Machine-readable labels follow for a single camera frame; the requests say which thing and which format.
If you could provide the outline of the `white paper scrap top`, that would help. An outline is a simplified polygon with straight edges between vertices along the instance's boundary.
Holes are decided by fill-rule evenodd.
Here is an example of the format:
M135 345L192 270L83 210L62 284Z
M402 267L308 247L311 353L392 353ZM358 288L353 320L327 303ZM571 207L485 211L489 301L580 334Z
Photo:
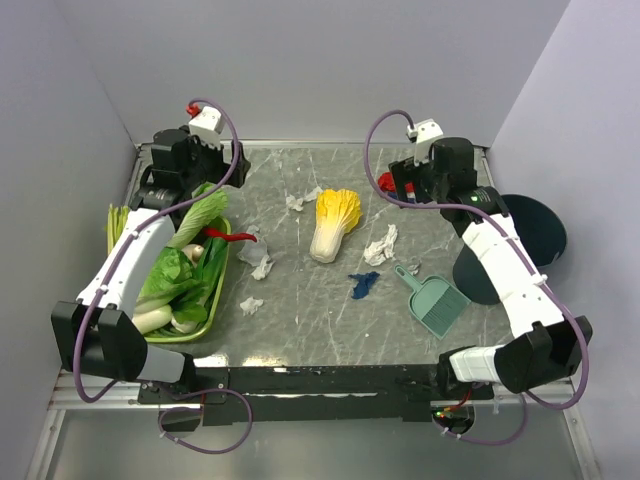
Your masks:
M289 210L302 212L304 210L304 206L308 203L315 201L322 192L323 192L323 189L319 186L316 186L310 192L306 193L301 197L288 195L285 198L285 205Z

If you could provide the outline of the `teal hand brush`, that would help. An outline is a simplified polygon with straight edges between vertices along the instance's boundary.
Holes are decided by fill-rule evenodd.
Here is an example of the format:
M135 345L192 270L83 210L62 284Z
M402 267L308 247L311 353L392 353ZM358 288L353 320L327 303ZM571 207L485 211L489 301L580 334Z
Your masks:
M423 290L416 305L421 324L438 339L443 339L471 301L451 286Z

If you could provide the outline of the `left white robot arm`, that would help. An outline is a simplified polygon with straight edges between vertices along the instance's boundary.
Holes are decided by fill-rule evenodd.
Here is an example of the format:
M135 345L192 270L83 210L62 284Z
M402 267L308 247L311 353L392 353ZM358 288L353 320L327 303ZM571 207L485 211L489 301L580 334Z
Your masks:
M144 280L170 236L184 225L184 209L204 201L223 185L244 184L249 162L239 139L231 142L232 161L222 148L205 146L185 128L155 134L152 163L131 200L123 236L99 273L73 302L60 301L51 320L62 366L72 373L85 402L85 375L118 381L162 382L176 402L192 398L198 387L192 356L151 346L132 316Z

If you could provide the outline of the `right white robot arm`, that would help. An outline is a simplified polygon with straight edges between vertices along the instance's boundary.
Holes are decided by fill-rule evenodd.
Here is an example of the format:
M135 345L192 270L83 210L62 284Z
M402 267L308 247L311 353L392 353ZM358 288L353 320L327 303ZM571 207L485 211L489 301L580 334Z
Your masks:
M512 393L580 376L582 396L590 373L588 342L593 330L584 316L573 316L557 299L527 253L510 211L493 187L477 182L474 148L460 137L436 140L427 160L390 164L395 201L437 208L483 268L510 322L512 340L493 347L463 347L442 355L438 390L459 398L472 383L499 383Z

